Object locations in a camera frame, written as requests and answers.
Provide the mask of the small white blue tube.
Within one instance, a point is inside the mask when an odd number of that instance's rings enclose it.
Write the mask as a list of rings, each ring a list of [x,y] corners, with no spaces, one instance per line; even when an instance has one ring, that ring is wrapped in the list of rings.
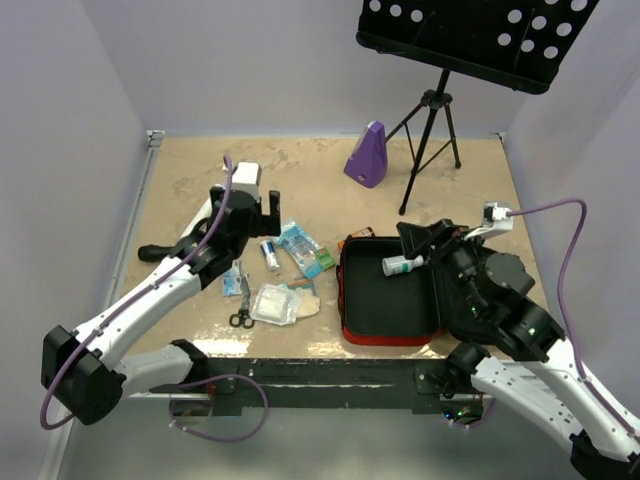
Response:
[[[267,269],[269,271],[275,272],[278,271],[281,266],[279,260],[277,258],[275,244],[272,240],[264,240],[260,243],[260,249],[264,256]]]

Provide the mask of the blue clear plastic pouch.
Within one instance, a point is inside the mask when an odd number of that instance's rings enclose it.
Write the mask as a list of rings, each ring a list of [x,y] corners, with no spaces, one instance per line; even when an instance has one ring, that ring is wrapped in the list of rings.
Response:
[[[306,278],[312,279],[323,271],[316,258],[318,246],[294,220],[282,224],[275,243],[291,256]]]

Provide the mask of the white green medicine bottle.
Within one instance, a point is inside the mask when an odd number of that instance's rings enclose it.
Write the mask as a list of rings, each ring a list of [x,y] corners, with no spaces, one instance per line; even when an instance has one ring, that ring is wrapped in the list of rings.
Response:
[[[410,273],[415,268],[422,267],[425,264],[424,258],[419,255],[414,259],[407,259],[404,256],[394,256],[383,258],[381,265],[385,276]]]

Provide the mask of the small orange brown bottle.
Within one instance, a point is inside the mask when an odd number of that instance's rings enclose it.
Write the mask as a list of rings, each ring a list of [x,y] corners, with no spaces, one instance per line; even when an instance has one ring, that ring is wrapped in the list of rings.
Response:
[[[374,237],[374,236],[375,236],[375,232],[371,227],[365,227],[365,228],[359,229],[348,235],[349,238],[362,238],[362,237]]]

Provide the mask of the green small box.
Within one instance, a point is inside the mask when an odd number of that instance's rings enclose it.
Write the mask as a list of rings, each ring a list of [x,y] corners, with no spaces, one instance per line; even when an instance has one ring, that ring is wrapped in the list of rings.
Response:
[[[318,249],[315,252],[315,257],[323,271],[326,271],[336,265],[333,256],[326,247]]]

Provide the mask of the white gauze packet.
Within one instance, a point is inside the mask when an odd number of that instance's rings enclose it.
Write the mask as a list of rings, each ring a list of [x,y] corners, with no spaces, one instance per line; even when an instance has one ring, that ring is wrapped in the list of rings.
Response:
[[[250,310],[254,321],[286,326],[296,322],[302,299],[284,286],[262,284]]]

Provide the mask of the red black medicine kit case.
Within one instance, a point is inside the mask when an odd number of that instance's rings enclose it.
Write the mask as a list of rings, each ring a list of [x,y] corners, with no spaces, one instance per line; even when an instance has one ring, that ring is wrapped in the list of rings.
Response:
[[[424,346],[443,331],[488,345],[491,332],[456,295],[445,269],[422,266],[386,276],[382,260],[402,253],[398,237],[351,237],[336,267],[344,338],[356,345]]]

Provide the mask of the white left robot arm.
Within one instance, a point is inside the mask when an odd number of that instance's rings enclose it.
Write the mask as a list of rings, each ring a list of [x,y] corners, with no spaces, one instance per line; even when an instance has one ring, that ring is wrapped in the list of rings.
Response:
[[[127,295],[94,318],[68,331],[62,326],[44,338],[40,411],[43,428],[51,400],[85,425],[103,419],[123,398],[156,387],[200,390],[207,360],[190,342],[177,340],[150,354],[128,350],[168,313],[205,290],[239,259],[249,239],[280,233],[280,194],[269,193],[269,211],[260,198],[242,190],[214,186],[211,213],[200,216],[172,247],[154,247],[159,264]]]

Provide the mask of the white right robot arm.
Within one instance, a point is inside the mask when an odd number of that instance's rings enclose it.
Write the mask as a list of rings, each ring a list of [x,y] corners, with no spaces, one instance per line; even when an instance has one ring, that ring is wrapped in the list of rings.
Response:
[[[484,391],[569,450],[586,479],[639,476],[638,418],[589,374],[568,333],[528,293],[520,258],[484,241],[511,231],[513,218],[469,228],[442,219],[397,225],[403,254],[436,278],[441,322],[459,340],[446,359],[445,392]]]

